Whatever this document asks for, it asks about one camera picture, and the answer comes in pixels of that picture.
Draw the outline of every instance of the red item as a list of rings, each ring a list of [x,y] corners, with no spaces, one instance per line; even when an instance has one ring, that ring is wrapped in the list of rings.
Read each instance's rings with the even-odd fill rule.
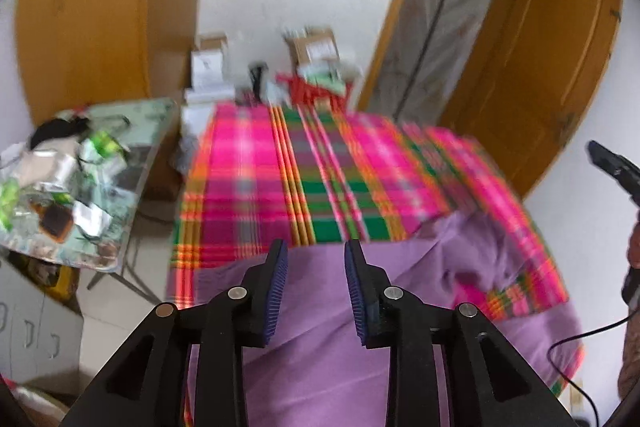
[[[347,93],[345,96],[340,96],[328,89],[324,89],[324,87],[311,86],[305,82],[304,78],[296,74],[279,73],[276,75],[276,80],[289,84],[292,105],[306,105],[316,109],[330,107],[333,111],[344,111],[346,109],[347,101],[353,89],[353,83],[347,82]]]
[[[4,380],[4,383],[9,388],[10,391],[13,391],[16,387],[18,387],[18,384],[16,384],[13,380],[7,380],[2,375],[0,375],[0,378]]]

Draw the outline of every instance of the white cabinet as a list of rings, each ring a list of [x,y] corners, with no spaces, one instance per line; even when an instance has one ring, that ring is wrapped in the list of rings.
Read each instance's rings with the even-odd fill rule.
[[[0,374],[77,394],[82,317],[44,295],[0,257]]]

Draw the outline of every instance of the tile floor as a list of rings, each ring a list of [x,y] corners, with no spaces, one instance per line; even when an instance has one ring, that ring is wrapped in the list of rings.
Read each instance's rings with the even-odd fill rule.
[[[166,211],[167,205],[163,208],[162,204],[150,203],[143,203],[141,207],[143,212],[162,217],[162,219],[173,216],[171,209]],[[127,254],[129,264],[133,265],[135,273],[160,299],[164,299],[165,296],[173,247],[172,231],[171,225],[136,219]],[[137,255],[136,238],[140,241]],[[89,269],[81,271],[76,294],[84,316],[80,348],[80,383],[83,391],[131,331],[153,308],[145,299],[111,277],[103,277],[91,291],[88,291],[87,285],[94,274],[95,272]],[[128,272],[125,277],[131,280]]]

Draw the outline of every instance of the metal pin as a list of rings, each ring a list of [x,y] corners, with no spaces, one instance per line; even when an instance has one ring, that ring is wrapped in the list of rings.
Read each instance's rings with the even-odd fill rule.
[[[460,313],[462,315],[468,318],[472,318],[478,315],[478,308],[476,308],[475,306],[473,306],[473,304],[468,302],[460,304],[460,307],[458,309],[460,310]]]
[[[242,286],[236,286],[235,288],[231,288],[226,294],[230,299],[238,301],[246,297],[246,290],[242,288]]]
[[[161,318],[169,317],[174,312],[174,307],[171,304],[160,304],[156,308],[156,315]]]
[[[396,286],[389,286],[389,288],[385,289],[385,297],[387,299],[397,301],[398,299],[401,299],[403,295],[404,292],[402,289]]]

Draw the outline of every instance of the purple cloth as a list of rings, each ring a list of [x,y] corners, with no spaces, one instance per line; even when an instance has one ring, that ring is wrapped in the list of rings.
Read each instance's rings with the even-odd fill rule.
[[[503,289],[523,264],[518,249],[486,214],[457,213],[425,224],[403,243],[362,245],[367,262],[383,267],[393,284],[423,302],[453,308],[456,281],[482,291]],[[201,271],[198,304],[238,285],[262,257]],[[547,385],[557,375],[546,361],[550,344],[577,334],[571,304],[497,323]],[[577,345],[556,352],[565,367]],[[194,394],[197,352],[191,360]],[[446,409],[443,368],[436,350],[441,409]],[[244,388],[252,427],[375,427],[385,424],[389,350],[360,345],[344,275],[344,245],[289,251],[289,274],[278,327],[266,349],[244,350]]]

